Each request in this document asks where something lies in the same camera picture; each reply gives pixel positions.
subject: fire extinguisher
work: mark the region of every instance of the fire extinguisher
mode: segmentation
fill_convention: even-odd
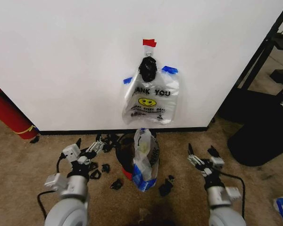
[[[0,89],[0,120],[22,139],[31,139],[38,134],[36,127],[11,102]]]

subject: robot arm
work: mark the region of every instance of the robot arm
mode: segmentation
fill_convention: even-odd
[[[63,150],[63,155],[72,166],[72,171],[63,176],[51,175],[45,182],[48,187],[59,193],[60,201],[50,210],[45,226],[86,226],[88,224],[88,187],[89,166],[104,147],[101,137],[89,148],[80,151],[80,140]]]
[[[225,187],[219,178],[220,170],[224,161],[220,158],[217,150],[211,146],[208,149],[210,159],[200,159],[194,155],[191,144],[189,144],[188,160],[196,169],[200,170],[204,179],[204,188],[208,194],[210,206],[209,226],[246,226],[243,217],[231,208],[232,201],[240,198],[236,187]]]

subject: smiley face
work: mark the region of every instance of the smiley face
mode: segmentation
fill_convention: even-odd
[[[138,103],[146,107],[153,107],[156,105],[155,100],[147,99],[147,98],[139,98]]]

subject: black cable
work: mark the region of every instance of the black cable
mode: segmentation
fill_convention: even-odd
[[[65,158],[66,158],[66,156],[65,156],[64,153],[62,152],[61,155],[60,155],[60,157],[58,158],[58,161],[57,161],[57,173],[60,172],[60,169],[59,169],[60,161],[61,161],[62,159],[65,159]]]
[[[219,170],[216,170],[216,171],[219,172],[221,175],[224,175],[224,176],[227,176],[227,177],[230,177],[230,178],[235,178],[235,179],[238,179],[238,180],[241,181],[241,183],[242,183],[242,217],[244,219],[244,212],[245,212],[245,183],[244,183],[243,179],[238,177],[238,176],[235,176],[235,175],[231,175],[231,174],[227,174],[227,173],[221,172]]]
[[[57,161],[57,173],[59,173],[60,172],[60,169],[58,168],[58,166],[59,166],[59,164],[60,164],[60,161],[61,161],[62,159],[61,158],[59,158],[58,159],[58,161]]]
[[[41,202],[40,197],[41,197],[41,195],[43,195],[43,194],[48,194],[48,193],[53,193],[53,192],[56,192],[56,191],[41,192],[41,193],[38,194],[38,196],[37,196],[38,204],[39,204],[39,206],[40,206],[40,208],[41,208],[41,210],[42,210],[42,213],[43,213],[43,216],[44,216],[44,220],[45,220],[46,217],[47,217],[47,213],[46,213],[46,211],[45,211],[45,209],[44,209],[44,206],[43,206],[43,204],[42,204],[42,202]]]

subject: beige carpet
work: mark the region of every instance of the beige carpet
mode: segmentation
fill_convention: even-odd
[[[240,128],[239,124],[217,118],[207,132],[160,133],[160,166],[154,188],[142,193],[124,178],[115,151],[102,153],[94,159],[99,165],[108,163],[109,174],[89,182],[91,194],[89,214],[91,226],[124,226],[136,224],[139,209],[146,208],[156,219],[170,219],[177,226],[208,225],[209,210],[203,178],[187,161],[187,145],[192,143],[195,153],[208,157],[206,150],[213,145],[225,160],[224,172],[241,176],[246,183],[246,221],[248,225],[283,226],[280,215],[273,208],[273,199],[283,195],[283,154],[262,167],[242,166],[231,157],[227,139]],[[44,191],[48,175],[55,173],[55,166],[62,149],[82,138],[82,147],[89,146],[95,136],[41,136],[30,144],[14,134],[0,122],[0,226],[43,225],[43,216],[36,196]],[[63,161],[60,171],[69,172]],[[165,178],[175,177],[174,188],[166,197],[160,197],[158,187]],[[117,178],[124,179],[124,186],[110,189]],[[239,181],[223,178],[227,186],[238,186]],[[56,194],[42,198],[47,211],[57,202]],[[241,211],[241,201],[234,204]]]

